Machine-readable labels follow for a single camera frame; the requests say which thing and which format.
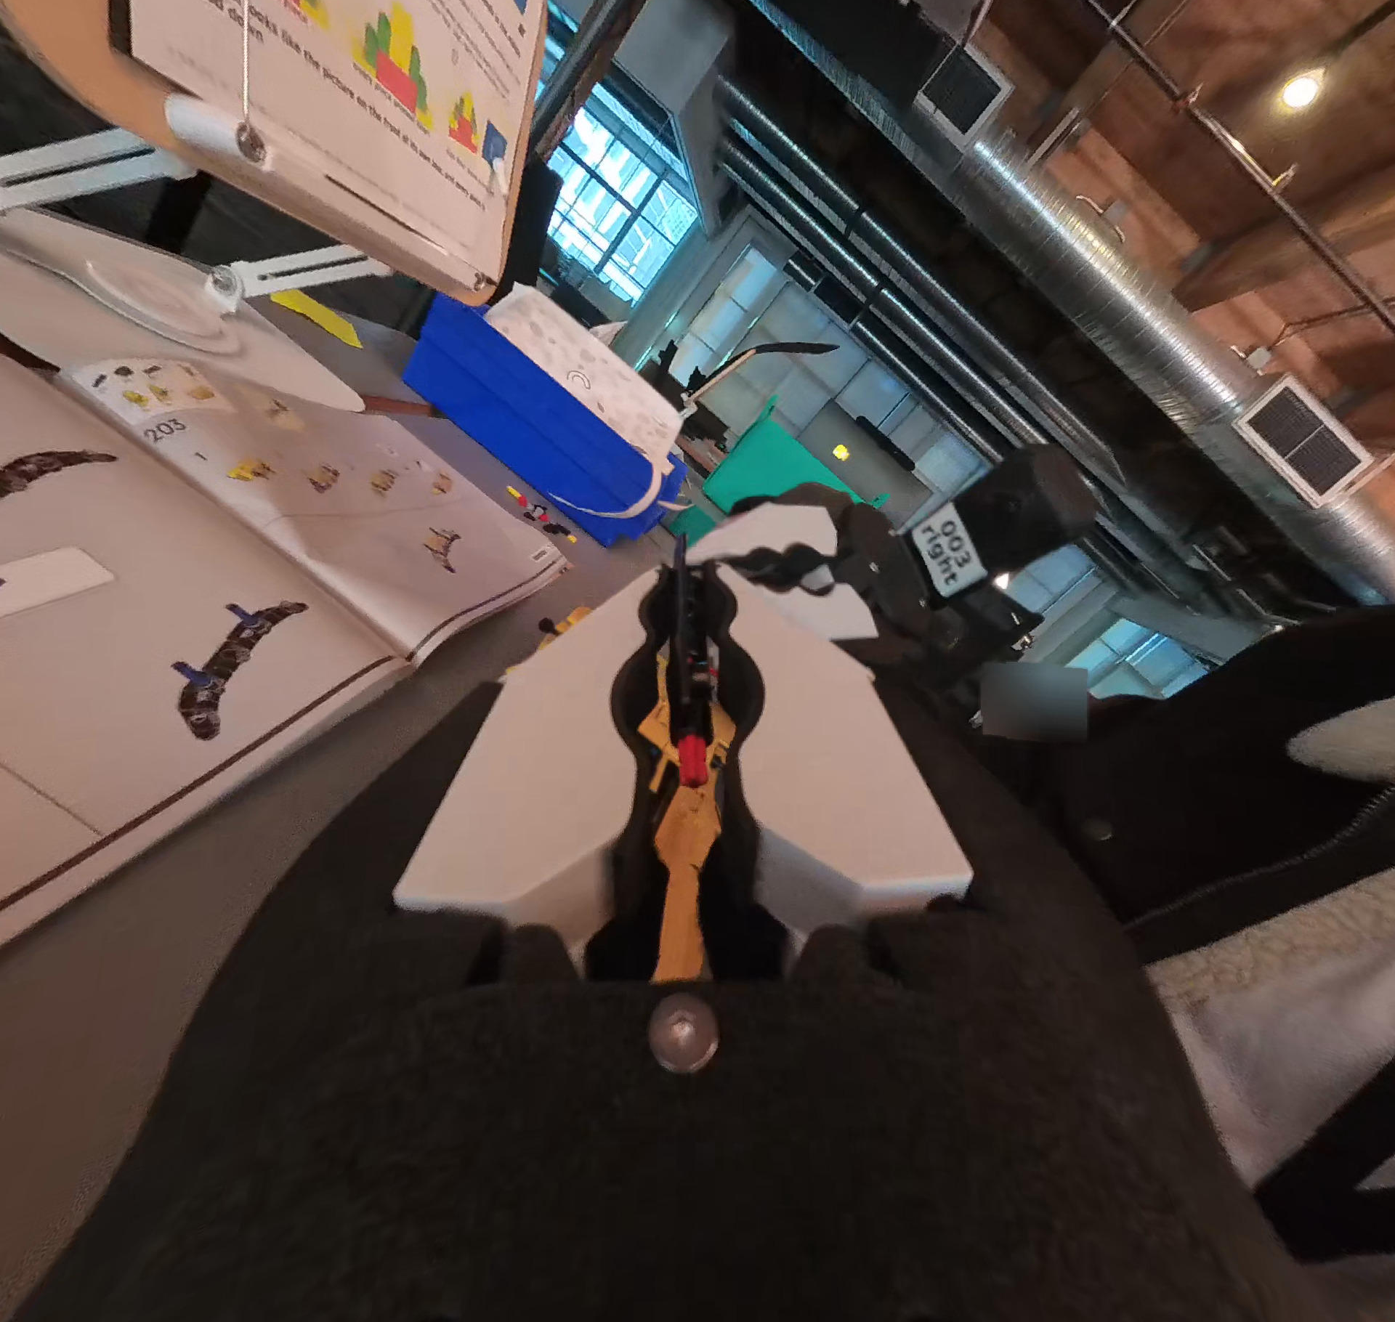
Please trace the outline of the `black fleece-lined jacket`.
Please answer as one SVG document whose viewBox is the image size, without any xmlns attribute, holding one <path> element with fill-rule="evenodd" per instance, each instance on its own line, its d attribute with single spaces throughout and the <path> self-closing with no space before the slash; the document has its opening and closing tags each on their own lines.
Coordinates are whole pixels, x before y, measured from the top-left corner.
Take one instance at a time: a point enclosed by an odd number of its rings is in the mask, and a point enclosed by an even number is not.
<svg viewBox="0 0 1395 1322">
<path fill-rule="evenodd" d="M 1391 966 L 1391 607 L 1281 628 L 1078 743 L 982 755 L 1071 851 L 1171 1009 Z M 1331 1319 L 1391 1319 L 1391 1062 L 1251 1189 Z"/>
</svg>

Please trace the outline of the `yellow tape piece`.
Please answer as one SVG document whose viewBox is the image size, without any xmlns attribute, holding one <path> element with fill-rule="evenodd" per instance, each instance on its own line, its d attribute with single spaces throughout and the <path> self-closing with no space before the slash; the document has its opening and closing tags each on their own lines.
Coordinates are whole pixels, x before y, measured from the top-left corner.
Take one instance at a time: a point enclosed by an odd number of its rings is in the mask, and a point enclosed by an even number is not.
<svg viewBox="0 0 1395 1322">
<path fill-rule="evenodd" d="M 362 350 L 362 337 L 358 337 L 358 329 L 349 322 L 349 318 L 344 318 L 334 306 L 313 298 L 306 291 L 283 287 L 283 291 L 269 294 L 269 301 L 315 322 L 322 335 L 340 340 L 343 345 Z"/>
</svg>

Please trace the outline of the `silver spiral duct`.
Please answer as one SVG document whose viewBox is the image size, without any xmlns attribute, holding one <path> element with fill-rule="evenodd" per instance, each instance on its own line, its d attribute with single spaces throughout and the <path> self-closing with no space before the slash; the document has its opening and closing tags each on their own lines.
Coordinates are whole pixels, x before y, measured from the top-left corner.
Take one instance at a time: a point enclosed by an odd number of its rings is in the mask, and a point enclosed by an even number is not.
<svg viewBox="0 0 1395 1322">
<path fill-rule="evenodd" d="M 1109 245 L 1013 136 L 982 137 L 950 178 L 976 226 L 1338 586 L 1391 601 L 1391 471 L 1309 509 L 1233 431 L 1281 375 L 1251 370 Z"/>
</svg>

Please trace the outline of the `white patterned paper bag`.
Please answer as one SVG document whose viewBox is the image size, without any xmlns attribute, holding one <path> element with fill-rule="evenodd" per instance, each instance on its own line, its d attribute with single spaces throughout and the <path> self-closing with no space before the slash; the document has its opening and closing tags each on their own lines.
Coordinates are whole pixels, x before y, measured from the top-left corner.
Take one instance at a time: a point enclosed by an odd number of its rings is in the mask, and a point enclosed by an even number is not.
<svg viewBox="0 0 1395 1322">
<path fill-rule="evenodd" d="M 562 388 L 562 408 L 543 413 L 543 430 L 559 430 L 570 408 L 583 409 L 581 430 L 562 437 L 567 452 L 579 452 L 583 435 L 604 426 L 612 441 L 628 446 L 649 467 L 649 484 L 631 495 L 613 477 L 623 456 L 606 441 L 598 441 L 583 481 L 617 496 L 619 506 L 606 511 L 594 492 L 581 499 L 556 490 L 543 490 L 543 495 L 572 515 L 606 521 L 631 521 L 646 511 L 674 514 L 685 506 L 678 490 L 669 487 L 669 477 L 685 477 L 685 465 L 674 456 L 683 426 L 678 409 L 623 362 L 594 329 L 581 325 L 533 284 L 514 284 L 502 301 L 488 306 L 483 321 Z"/>
</svg>

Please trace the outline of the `grey desk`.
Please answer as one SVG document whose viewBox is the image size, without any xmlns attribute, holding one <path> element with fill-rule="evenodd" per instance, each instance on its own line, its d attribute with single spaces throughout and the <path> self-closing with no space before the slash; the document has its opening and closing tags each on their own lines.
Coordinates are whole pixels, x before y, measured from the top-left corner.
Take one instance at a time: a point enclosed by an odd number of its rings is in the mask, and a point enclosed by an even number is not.
<svg viewBox="0 0 1395 1322">
<path fill-rule="evenodd" d="M 473 684 L 522 660 L 540 613 L 600 604 L 669 544 L 666 529 L 617 547 L 581 533 L 534 598 L 1 945 L 1 1319 L 105 1190 L 208 982 L 302 847 Z"/>
</svg>

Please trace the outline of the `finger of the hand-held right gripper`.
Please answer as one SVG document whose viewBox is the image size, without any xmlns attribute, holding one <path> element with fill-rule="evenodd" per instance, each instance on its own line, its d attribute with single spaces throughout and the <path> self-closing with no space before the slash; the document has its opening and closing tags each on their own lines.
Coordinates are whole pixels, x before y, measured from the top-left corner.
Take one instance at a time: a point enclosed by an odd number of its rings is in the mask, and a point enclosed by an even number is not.
<svg viewBox="0 0 1395 1322">
<path fill-rule="evenodd" d="M 829 641 L 877 639 L 877 623 L 861 596 L 827 566 L 787 583 L 757 583 L 764 598 L 805 630 Z"/>
<path fill-rule="evenodd" d="M 726 566 L 745 582 L 832 582 L 836 528 L 824 506 L 761 502 L 685 548 L 688 574 Z"/>
</svg>

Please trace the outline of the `green panel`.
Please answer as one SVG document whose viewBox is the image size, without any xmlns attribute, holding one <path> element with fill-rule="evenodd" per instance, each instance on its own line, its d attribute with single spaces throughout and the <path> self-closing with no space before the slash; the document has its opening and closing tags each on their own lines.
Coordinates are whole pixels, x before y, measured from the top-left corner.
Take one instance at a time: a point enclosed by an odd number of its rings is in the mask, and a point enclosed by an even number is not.
<svg viewBox="0 0 1395 1322">
<path fill-rule="evenodd" d="M 717 515 L 733 511 L 746 496 L 778 496 L 794 487 L 814 484 L 857 502 L 884 509 L 889 492 L 857 492 L 842 475 L 827 467 L 808 446 L 787 435 L 774 422 L 774 396 L 757 409 L 756 422 L 736 437 L 727 452 L 703 452 L 691 435 L 677 437 L 677 447 L 693 471 L 703 467 L 706 475 L 688 492 L 688 502 L 669 511 L 666 529 L 688 539 L 702 539 L 714 528 Z"/>
</svg>

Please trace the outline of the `printed instruction sheet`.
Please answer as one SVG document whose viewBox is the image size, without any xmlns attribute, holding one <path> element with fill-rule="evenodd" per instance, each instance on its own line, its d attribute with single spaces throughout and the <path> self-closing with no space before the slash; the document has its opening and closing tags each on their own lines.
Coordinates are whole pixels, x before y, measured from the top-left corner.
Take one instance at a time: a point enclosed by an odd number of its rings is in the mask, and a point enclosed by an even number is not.
<svg viewBox="0 0 1395 1322">
<path fill-rule="evenodd" d="M 547 0 L 114 0 L 170 128 L 354 211 L 455 291 L 502 273 Z"/>
</svg>

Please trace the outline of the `grid window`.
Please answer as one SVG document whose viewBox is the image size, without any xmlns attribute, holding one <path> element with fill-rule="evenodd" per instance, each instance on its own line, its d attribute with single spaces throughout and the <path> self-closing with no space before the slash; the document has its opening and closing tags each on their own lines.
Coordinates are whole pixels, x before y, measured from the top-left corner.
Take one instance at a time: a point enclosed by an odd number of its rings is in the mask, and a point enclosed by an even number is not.
<svg viewBox="0 0 1395 1322">
<path fill-rule="evenodd" d="M 549 171 L 559 178 L 547 229 L 559 272 L 598 282 L 625 306 L 702 229 L 670 128 L 654 131 L 625 109 L 590 99 L 549 154 Z"/>
</svg>

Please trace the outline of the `cluster of small coloured pieces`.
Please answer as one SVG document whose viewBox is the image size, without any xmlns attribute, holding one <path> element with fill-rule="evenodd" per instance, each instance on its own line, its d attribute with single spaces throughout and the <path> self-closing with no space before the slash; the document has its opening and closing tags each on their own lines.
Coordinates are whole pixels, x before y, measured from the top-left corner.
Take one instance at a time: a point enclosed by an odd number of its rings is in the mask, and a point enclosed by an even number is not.
<svg viewBox="0 0 1395 1322">
<path fill-rule="evenodd" d="M 525 492 L 514 490 L 514 487 L 504 487 L 504 492 L 510 495 L 514 506 L 522 511 L 522 515 L 534 524 L 538 529 L 549 533 L 549 536 L 559 536 L 564 539 L 567 544 L 576 544 L 576 536 L 567 529 L 564 521 L 559 521 L 547 502 L 534 499 L 534 496 L 526 496 Z"/>
</svg>

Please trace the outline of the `silver ceiling pipes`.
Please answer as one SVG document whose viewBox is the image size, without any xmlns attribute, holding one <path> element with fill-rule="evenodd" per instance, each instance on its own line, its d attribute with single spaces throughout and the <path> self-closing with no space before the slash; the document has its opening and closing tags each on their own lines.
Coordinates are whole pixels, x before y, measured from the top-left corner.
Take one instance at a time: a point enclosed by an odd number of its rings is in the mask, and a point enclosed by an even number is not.
<svg viewBox="0 0 1395 1322">
<path fill-rule="evenodd" d="M 1141 593 L 1201 607 L 1207 577 L 1183 536 L 1126 484 L 1115 447 L 976 318 L 857 195 L 736 82 L 719 76 L 717 163 L 778 226 L 847 284 L 859 310 L 912 350 L 1002 437 L 1056 443 L 1088 473 L 1109 533 L 1138 559 Z"/>
</svg>

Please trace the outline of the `white vent grille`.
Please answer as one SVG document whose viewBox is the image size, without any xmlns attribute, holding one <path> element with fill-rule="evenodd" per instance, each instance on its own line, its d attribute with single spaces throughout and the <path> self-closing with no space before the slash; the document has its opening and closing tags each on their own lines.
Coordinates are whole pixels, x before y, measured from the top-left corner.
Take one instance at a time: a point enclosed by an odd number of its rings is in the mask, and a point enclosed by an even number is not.
<svg viewBox="0 0 1395 1322">
<path fill-rule="evenodd" d="M 912 113 L 967 148 L 1002 110 L 1013 82 L 969 44 L 950 44 L 912 97 Z"/>
<path fill-rule="evenodd" d="M 1294 375 L 1275 378 L 1232 426 L 1309 509 L 1327 509 L 1379 471 L 1376 454 Z"/>
</svg>

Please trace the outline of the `yellow brick car model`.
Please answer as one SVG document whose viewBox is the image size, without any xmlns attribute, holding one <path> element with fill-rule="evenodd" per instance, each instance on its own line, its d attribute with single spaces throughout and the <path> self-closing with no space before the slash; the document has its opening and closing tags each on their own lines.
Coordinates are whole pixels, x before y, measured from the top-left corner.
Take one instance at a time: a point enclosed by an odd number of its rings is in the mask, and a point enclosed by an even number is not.
<svg viewBox="0 0 1395 1322">
<path fill-rule="evenodd" d="M 698 982 L 712 979 L 722 943 L 719 846 L 726 827 L 726 764 L 736 747 L 736 724 L 712 705 L 710 778 L 683 789 L 677 747 L 669 736 L 669 574 L 639 607 L 644 628 L 635 660 L 619 666 L 612 717 L 635 759 L 635 802 L 606 860 L 608 917 L 583 940 L 581 967 L 594 982 Z"/>
</svg>

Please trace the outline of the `blue plastic bin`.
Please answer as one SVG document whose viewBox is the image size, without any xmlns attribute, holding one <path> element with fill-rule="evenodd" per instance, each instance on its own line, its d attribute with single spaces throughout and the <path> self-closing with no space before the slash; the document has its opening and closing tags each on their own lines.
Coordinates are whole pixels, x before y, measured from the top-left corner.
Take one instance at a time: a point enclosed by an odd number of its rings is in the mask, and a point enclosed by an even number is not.
<svg viewBox="0 0 1395 1322">
<path fill-rule="evenodd" d="M 543 430 L 543 413 L 559 409 L 564 394 L 485 325 L 485 311 L 488 306 L 466 306 L 446 294 L 434 294 L 415 337 L 415 350 L 402 373 L 405 384 L 529 484 L 551 509 L 559 506 L 543 490 L 556 490 L 570 499 L 594 492 L 606 511 L 619 506 L 617 496 L 583 481 L 583 467 L 598 441 L 606 441 L 623 456 L 623 465 L 613 467 L 617 484 L 639 495 L 649 484 L 649 467 L 628 446 L 612 441 L 604 426 L 583 435 L 579 452 L 562 446 L 562 437 L 586 422 L 581 408 L 564 409 L 559 430 Z M 685 477 L 669 477 L 669 487 L 677 487 L 683 495 Z M 669 514 L 646 511 L 631 521 L 606 521 L 559 511 L 604 547 L 619 539 L 639 539 Z"/>
</svg>

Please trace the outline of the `black metal pole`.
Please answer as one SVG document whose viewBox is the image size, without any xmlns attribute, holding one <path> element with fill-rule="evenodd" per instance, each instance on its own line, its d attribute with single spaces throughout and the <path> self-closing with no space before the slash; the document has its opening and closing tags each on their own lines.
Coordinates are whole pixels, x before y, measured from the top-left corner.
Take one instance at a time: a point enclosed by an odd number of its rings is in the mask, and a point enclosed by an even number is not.
<svg viewBox="0 0 1395 1322">
<path fill-rule="evenodd" d="M 547 163 L 576 110 L 608 71 L 646 0 L 591 0 L 533 105 L 529 161 Z"/>
</svg>

